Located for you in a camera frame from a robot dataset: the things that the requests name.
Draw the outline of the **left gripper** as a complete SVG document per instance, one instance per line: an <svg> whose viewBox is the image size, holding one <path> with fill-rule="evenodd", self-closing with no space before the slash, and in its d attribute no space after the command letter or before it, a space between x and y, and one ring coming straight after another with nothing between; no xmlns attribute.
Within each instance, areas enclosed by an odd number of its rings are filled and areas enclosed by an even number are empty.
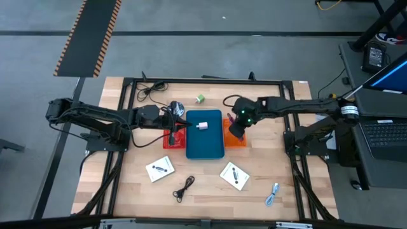
<svg viewBox="0 0 407 229"><path fill-rule="evenodd" d="M182 119L181 117L176 118L176 106L177 102L172 101L168 106L162 106L160 108L161 111L164 112L164 116L166 117L167 121L166 124L163 126L170 131L169 133L169 145L172 146L175 144L175 137L174 134L176 132L176 129L181 130L183 128L188 128L191 126L190 122Z"/></svg>

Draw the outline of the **white printed box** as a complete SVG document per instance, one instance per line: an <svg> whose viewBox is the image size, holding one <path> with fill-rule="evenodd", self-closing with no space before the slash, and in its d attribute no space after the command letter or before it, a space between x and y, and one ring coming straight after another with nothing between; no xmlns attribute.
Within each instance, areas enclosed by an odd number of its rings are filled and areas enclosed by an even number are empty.
<svg viewBox="0 0 407 229"><path fill-rule="evenodd" d="M158 159L146 166L146 171L150 178L150 181L154 183L159 179L170 175L175 171L174 166L172 165L170 158L165 156L161 159Z"/></svg>
<svg viewBox="0 0 407 229"><path fill-rule="evenodd" d="M231 184L238 191L241 191L249 180L250 175L237 167L235 164L228 162L226 167L219 175L227 183Z"/></svg>

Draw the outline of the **blue plastic bin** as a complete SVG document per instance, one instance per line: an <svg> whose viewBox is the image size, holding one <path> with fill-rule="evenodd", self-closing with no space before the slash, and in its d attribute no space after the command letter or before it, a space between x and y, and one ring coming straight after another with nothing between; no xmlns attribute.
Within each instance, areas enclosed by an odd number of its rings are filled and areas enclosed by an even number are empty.
<svg viewBox="0 0 407 229"><path fill-rule="evenodd" d="M220 110L190 110L186 121L186 158L190 160L214 160L224 157L223 119ZM208 129L198 130L200 122L207 122Z"/></svg>

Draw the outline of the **orange mesh basket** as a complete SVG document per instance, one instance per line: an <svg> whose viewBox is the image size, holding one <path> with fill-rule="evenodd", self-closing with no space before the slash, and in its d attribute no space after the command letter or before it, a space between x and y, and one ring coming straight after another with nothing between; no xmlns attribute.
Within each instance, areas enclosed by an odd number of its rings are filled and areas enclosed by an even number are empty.
<svg viewBox="0 0 407 229"><path fill-rule="evenodd" d="M245 148L247 146L246 136L236 138L230 131L231 123L229 119L223 118L223 140L225 148Z"/></svg>

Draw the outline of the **silver round puck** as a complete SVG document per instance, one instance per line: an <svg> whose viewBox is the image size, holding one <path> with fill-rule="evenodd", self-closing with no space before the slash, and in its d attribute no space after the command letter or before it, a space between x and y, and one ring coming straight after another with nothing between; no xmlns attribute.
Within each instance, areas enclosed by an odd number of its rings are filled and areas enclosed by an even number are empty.
<svg viewBox="0 0 407 229"><path fill-rule="evenodd" d="M183 104L177 101L172 101L168 106L168 110L170 111L173 117L176 116L182 117L182 115L185 112Z"/></svg>

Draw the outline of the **red mesh basket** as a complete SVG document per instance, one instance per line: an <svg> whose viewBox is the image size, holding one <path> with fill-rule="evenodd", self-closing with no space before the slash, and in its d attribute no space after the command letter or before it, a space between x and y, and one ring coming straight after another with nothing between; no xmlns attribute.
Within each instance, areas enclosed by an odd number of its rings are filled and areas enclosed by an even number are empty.
<svg viewBox="0 0 407 229"><path fill-rule="evenodd" d="M183 128L174 133L174 144L170 145L169 130L163 131L165 137L163 138L163 149L184 149L186 147L186 129Z"/></svg>

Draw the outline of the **black orange-striped floor mat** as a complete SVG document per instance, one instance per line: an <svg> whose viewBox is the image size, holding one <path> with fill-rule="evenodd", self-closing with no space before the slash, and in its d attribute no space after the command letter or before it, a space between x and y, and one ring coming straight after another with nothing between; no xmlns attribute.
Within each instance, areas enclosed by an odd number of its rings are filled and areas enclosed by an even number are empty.
<svg viewBox="0 0 407 229"><path fill-rule="evenodd" d="M122 0L83 0L53 75L99 76Z"/></svg>

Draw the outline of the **black floor strip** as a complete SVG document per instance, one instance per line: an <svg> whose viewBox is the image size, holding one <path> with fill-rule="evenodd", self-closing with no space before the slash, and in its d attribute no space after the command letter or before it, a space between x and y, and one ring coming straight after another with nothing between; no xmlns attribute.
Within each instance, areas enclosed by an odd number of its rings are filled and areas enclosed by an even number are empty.
<svg viewBox="0 0 407 229"><path fill-rule="evenodd" d="M35 208L32 213L33 219L41 219L44 215L46 205L54 184L55 177L62 159L64 148L68 138L68 132L71 129L70 123L62 124L57 130L58 137L55 142L50 160L45 170L45 175L40 185L39 193L35 202Z"/></svg>

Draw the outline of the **grey side desk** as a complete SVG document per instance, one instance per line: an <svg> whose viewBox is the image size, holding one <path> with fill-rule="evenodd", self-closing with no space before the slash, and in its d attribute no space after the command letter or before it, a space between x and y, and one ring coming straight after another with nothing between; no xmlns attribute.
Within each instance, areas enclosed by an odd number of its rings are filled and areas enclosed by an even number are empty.
<svg viewBox="0 0 407 229"><path fill-rule="evenodd" d="M339 44L341 59L353 89L371 78L362 71L362 52L355 52L348 43ZM386 117L407 118L407 95L376 90L360 89L354 99L363 118ZM379 160L371 156L362 128L353 128L361 166L358 172L360 183L366 187L407 189L407 163Z"/></svg>

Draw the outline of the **black laptop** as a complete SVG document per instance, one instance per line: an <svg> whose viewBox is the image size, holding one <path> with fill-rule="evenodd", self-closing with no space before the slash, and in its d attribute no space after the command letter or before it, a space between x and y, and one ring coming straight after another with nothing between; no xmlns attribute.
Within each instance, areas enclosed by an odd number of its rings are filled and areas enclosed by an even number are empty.
<svg viewBox="0 0 407 229"><path fill-rule="evenodd" d="M407 118L365 119L359 124L373 158L407 163Z"/></svg>

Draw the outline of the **black stand leg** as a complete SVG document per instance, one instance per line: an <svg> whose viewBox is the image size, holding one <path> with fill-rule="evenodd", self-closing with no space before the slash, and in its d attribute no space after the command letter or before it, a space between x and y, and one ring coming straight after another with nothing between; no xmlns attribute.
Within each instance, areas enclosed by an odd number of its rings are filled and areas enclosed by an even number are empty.
<svg viewBox="0 0 407 229"><path fill-rule="evenodd" d="M405 7L407 7L407 0L396 0L392 3L389 8L384 11L382 15L356 40L355 42L350 42L350 48L359 52L362 48L377 34L380 32L387 24L390 23L392 19L396 17L397 14L402 12Z"/></svg>

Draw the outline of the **blue-lit monitor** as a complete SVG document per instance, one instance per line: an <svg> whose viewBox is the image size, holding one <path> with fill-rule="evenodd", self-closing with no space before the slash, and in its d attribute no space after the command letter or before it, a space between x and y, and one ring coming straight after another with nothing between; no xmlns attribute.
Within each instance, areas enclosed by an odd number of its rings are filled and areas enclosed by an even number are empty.
<svg viewBox="0 0 407 229"><path fill-rule="evenodd" d="M370 90L407 94L407 52L362 84Z"/></svg>

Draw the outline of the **black crossbeam with brackets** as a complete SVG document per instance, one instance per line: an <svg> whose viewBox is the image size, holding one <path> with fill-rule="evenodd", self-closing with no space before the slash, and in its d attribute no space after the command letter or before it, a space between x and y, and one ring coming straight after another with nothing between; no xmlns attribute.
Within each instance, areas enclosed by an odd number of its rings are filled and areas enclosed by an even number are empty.
<svg viewBox="0 0 407 229"><path fill-rule="evenodd" d="M186 225L211 228L217 225L267 226L273 229L398 229L387 226L362 225L343 221L303 219L300 221L264 221L229 219L170 219L170 218L115 218L109 214L74 215L61 218L27 219L0 222L0 229L81 229L115 223L141 223L163 225Z"/></svg>

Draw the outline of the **grey chair base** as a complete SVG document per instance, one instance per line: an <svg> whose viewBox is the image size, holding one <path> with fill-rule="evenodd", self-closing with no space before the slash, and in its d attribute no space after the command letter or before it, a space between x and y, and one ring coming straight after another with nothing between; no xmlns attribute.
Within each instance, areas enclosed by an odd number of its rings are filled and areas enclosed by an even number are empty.
<svg viewBox="0 0 407 229"><path fill-rule="evenodd" d="M0 153L4 149L11 149L13 151L23 152L25 147L21 146L19 144L15 144L13 142L9 142L9 141L4 140L4 139L0 139Z"/></svg>

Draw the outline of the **person's sneaker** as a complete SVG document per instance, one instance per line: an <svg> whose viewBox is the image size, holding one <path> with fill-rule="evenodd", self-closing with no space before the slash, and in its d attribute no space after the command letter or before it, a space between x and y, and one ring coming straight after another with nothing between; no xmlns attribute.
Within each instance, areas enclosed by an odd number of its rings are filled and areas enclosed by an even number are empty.
<svg viewBox="0 0 407 229"><path fill-rule="evenodd" d="M375 38L382 43L387 43L390 45L396 45L399 40L396 38L393 38L391 36L388 36L387 33L378 33L375 35Z"/></svg>

